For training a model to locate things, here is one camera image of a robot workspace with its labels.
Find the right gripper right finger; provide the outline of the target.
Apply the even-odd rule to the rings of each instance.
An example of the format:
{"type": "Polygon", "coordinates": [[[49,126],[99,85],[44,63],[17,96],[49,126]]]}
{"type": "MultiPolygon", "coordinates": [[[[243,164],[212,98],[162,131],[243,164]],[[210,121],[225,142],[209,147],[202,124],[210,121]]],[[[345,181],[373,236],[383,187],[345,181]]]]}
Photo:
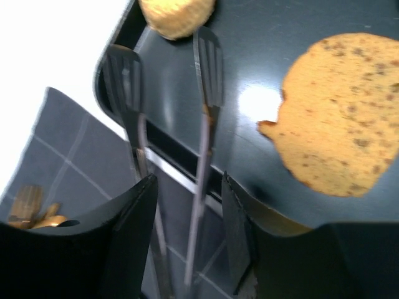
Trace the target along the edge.
{"type": "Polygon", "coordinates": [[[233,293],[238,298],[397,298],[398,222],[311,229],[221,181],[233,293]]]}

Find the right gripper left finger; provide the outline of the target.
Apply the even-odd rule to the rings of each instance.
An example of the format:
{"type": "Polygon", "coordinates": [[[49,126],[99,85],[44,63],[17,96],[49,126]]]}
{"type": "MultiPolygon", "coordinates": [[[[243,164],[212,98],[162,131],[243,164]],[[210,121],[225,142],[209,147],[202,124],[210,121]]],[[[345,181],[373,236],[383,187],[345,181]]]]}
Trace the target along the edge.
{"type": "Polygon", "coordinates": [[[150,174],[57,227],[1,224],[1,297],[138,298],[157,197],[150,174]]]}

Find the metal tongs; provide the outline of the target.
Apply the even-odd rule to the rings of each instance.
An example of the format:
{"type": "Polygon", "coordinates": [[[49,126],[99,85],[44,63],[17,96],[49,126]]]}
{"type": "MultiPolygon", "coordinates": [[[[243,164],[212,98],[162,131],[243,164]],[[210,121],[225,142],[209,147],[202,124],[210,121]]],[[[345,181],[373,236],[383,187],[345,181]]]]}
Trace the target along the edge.
{"type": "MultiPolygon", "coordinates": [[[[223,52],[218,38],[209,28],[202,26],[194,33],[193,50],[196,76],[204,106],[184,277],[186,298],[195,297],[194,281],[199,253],[197,248],[202,239],[201,229],[214,152],[214,137],[224,102],[223,52]]],[[[112,108],[120,115],[127,132],[135,174],[138,179],[142,179],[149,170],[145,156],[147,132],[143,111],[141,60],[132,49],[112,44],[105,53],[102,72],[112,108]]]]}

